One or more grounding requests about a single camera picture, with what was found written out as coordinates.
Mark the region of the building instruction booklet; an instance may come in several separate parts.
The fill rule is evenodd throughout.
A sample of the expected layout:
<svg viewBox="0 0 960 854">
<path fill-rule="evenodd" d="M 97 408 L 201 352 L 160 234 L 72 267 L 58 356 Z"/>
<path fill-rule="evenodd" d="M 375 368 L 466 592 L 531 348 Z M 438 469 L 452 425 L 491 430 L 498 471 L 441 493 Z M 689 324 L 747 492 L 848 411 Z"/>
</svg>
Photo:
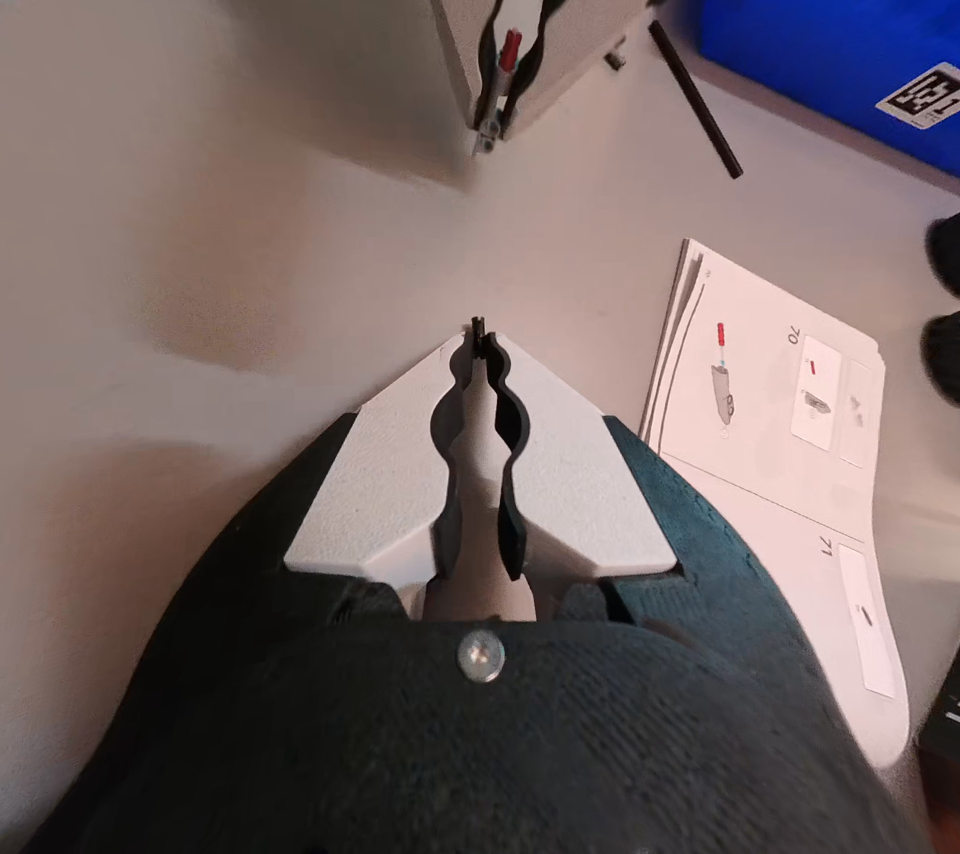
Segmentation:
<svg viewBox="0 0 960 854">
<path fill-rule="evenodd" d="M 910 724 L 873 531 L 879 346 L 692 238 L 678 260 L 639 435 L 758 556 L 891 768 Z"/>
</svg>

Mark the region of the long black rod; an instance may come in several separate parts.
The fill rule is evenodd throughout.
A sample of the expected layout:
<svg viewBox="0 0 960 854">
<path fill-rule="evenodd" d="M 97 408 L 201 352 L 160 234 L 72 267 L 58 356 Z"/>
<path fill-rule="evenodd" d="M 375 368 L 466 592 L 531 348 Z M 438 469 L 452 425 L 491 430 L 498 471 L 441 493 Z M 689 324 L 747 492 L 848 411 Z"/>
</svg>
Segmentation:
<svg viewBox="0 0 960 854">
<path fill-rule="evenodd" d="M 652 20 L 648 32 L 727 174 L 732 179 L 743 176 L 743 168 L 733 148 L 719 127 L 663 24 L 657 19 Z"/>
</svg>

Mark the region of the grey toy brick beam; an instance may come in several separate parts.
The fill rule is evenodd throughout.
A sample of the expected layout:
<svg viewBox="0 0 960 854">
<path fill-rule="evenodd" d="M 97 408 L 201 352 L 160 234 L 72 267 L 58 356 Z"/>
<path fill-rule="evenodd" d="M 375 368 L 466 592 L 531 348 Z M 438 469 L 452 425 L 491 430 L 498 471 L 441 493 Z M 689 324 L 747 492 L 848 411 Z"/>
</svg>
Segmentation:
<svg viewBox="0 0 960 854">
<path fill-rule="evenodd" d="M 505 71 L 499 65 L 493 72 L 490 90 L 476 126 L 471 156 L 492 152 L 501 139 L 504 111 L 515 73 Z"/>
</svg>

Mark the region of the black toy wheel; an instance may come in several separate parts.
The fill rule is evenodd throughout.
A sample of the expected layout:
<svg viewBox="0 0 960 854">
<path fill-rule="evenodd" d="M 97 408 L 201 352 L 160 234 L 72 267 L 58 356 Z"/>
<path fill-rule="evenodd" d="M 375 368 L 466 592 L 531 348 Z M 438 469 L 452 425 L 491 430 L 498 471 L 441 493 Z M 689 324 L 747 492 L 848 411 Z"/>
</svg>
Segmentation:
<svg viewBox="0 0 960 854">
<path fill-rule="evenodd" d="M 942 287 L 959 298 L 959 222 L 958 213 L 931 222 L 923 247 L 930 270 Z"/>
<path fill-rule="evenodd" d="M 938 395 L 959 407 L 959 312 L 931 318 L 922 328 L 923 370 Z"/>
</svg>

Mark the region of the grey desk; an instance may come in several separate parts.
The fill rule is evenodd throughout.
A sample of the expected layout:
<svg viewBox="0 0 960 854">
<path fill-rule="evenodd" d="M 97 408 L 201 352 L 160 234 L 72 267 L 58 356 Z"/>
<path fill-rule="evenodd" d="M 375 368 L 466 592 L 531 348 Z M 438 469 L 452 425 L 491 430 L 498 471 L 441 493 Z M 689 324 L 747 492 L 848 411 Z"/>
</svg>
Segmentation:
<svg viewBox="0 0 960 854">
<path fill-rule="evenodd" d="M 473 315 L 637 428 L 682 239 L 876 339 L 912 734 L 958 646 L 958 409 L 923 325 L 958 180 L 653 45 L 481 161 L 429 0 L 2 0 L 2 852 L 223 526 Z"/>
</svg>

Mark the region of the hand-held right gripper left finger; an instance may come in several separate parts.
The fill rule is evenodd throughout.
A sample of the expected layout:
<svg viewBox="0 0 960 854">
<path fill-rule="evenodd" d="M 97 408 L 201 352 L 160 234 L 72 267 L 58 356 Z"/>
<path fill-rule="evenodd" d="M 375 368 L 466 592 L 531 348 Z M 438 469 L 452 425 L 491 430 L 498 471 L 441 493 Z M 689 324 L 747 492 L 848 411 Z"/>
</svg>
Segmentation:
<svg viewBox="0 0 960 854">
<path fill-rule="evenodd" d="M 465 423 L 474 334 L 453 336 L 358 411 L 284 556 L 295 573 L 387 584 L 420 619 L 461 553 L 452 447 Z"/>
</svg>

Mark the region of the black box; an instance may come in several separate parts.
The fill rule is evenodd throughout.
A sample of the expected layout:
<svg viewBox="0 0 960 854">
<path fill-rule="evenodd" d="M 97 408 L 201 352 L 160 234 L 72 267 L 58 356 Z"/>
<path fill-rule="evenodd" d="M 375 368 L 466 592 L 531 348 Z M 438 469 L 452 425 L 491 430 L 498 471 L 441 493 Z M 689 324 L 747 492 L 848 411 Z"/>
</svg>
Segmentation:
<svg viewBox="0 0 960 854">
<path fill-rule="evenodd" d="M 959 808 L 959 658 L 954 659 L 918 737 L 920 776 L 927 800 Z"/>
</svg>

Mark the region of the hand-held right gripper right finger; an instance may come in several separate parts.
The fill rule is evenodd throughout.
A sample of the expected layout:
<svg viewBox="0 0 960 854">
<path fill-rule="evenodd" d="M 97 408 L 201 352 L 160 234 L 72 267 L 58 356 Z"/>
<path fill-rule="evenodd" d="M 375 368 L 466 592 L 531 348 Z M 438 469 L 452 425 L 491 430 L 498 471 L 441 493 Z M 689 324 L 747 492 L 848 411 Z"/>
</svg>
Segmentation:
<svg viewBox="0 0 960 854">
<path fill-rule="evenodd" d="M 510 579 L 565 588 L 659 575 L 677 557 L 605 416 L 509 338 L 485 335 L 494 428 L 509 449 L 497 512 Z"/>
</svg>

